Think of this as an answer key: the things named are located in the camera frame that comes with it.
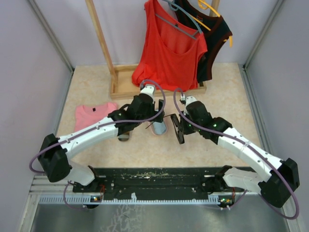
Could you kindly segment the pink glasses case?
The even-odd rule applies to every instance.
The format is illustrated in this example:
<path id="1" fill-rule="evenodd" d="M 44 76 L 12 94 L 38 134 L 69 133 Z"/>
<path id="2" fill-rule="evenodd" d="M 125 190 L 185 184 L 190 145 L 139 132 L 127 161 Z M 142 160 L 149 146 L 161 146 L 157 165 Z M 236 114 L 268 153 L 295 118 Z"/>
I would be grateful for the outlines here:
<path id="1" fill-rule="evenodd" d="M 151 128 L 152 133 L 157 136 L 164 135 L 168 130 L 164 121 L 163 122 L 151 122 L 149 126 Z"/>

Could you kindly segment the black frame sunglasses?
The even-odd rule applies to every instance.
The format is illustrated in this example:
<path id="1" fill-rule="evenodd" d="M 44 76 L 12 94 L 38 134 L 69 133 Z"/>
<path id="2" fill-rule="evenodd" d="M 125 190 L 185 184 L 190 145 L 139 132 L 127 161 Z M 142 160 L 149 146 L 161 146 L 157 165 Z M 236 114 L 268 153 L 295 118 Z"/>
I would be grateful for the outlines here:
<path id="1" fill-rule="evenodd" d="M 181 144 L 181 145 L 184 144 L 185 143 L 184 135 L 183 135 L 183 132 L 181 132 L 179 130 L 179 128 L 180 128 L 180 121 L 179 121 L 178 117 L 176 116 L 176 114 L 165 115 L 164 118 L 166 118 L 166 117 L 169 117 L 171 122 L 172 122 L 173 129 L 174 129 L 176 138 L 178 140 L 178 143 Z"/>

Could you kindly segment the plaid brown glasses case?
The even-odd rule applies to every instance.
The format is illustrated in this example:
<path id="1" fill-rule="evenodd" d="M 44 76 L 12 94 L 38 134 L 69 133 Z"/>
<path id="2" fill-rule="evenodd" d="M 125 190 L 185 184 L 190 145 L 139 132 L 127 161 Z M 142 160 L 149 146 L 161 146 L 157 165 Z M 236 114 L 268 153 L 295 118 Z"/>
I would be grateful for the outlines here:
<path id="1" fill-rule="evenodd" d="M 129 131 L 118 136 L 118 140 L 121 141 L 121 142 L 126 142 L 129 139 L 130 139 L 130 132 Z"/>

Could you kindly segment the light blue cloth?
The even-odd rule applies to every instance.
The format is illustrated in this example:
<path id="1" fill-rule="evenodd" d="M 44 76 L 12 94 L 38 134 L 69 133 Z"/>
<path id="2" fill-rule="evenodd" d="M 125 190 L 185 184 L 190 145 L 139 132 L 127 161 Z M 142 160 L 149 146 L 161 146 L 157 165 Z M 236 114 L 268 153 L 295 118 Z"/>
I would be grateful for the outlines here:
<path id="1" fill-rule="evenodd" d="M 167 127 L 165 122 L 154 122 L 153 123 L 153 129 L 154 129 L 154 133 L 156 135 L 163 135 L 167 132 Z"/>

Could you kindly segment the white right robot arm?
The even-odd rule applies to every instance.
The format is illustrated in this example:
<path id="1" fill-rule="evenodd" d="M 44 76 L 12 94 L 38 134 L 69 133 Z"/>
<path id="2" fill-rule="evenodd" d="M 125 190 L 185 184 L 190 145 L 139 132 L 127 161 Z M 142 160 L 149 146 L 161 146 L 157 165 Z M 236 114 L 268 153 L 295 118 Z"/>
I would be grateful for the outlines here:
<path id="1" fill-rule="evenodd" d="M 198 133 L 204 139 L 231 151 L 246 162 L 251 171 L 224 166 L 216 174 L 216 187 L 227 191 L 236 187 L 258 193 L 271 206 L 281 208 L 289 198 L 295 198 L 299 187 L 297 163 L 288 158 L 282 160 L 256 146 L 241 135 L 231 123 L 222 117 L 212 117 L 205 105 L 195 97 L 183 97 L 185 106 L 180 112 L 180 142 L 184 135 Z"/>

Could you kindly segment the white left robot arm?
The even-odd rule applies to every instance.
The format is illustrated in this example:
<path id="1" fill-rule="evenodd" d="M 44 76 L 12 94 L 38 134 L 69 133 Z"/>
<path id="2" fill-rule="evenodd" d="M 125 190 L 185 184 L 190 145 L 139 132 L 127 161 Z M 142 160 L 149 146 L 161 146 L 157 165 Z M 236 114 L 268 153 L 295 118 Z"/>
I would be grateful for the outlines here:
<path id="1" fill-rule="evenodd" d="M 166 98 L 162 98 L 155 107 L 153 98 L 142 93 L 87 128 L 62 137 L 53 133 L 45 136 L 37 159 L 49 182 L 70 180 L 91 192 L 98 190 L 100 179 L 93 169 L 73 162 L 72 158 L 99 142 L 134 130 L 143 122 L 162 122 L 165 104 Z"/>

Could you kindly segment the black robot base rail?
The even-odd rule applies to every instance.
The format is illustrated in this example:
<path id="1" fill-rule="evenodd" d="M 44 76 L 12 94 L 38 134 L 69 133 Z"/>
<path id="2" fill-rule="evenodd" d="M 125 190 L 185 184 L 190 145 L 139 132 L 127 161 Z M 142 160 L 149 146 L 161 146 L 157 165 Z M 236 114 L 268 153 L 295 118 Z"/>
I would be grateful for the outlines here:
<path id="1" fill-rule="evenodd" d="M 95 168 L 87 186 L 73 182 L 74 193 L 93 193 L 88 207 L 99 203 L 210 203 L 233 205 L 240 188 L 220 178 L 223 168 Z"/>

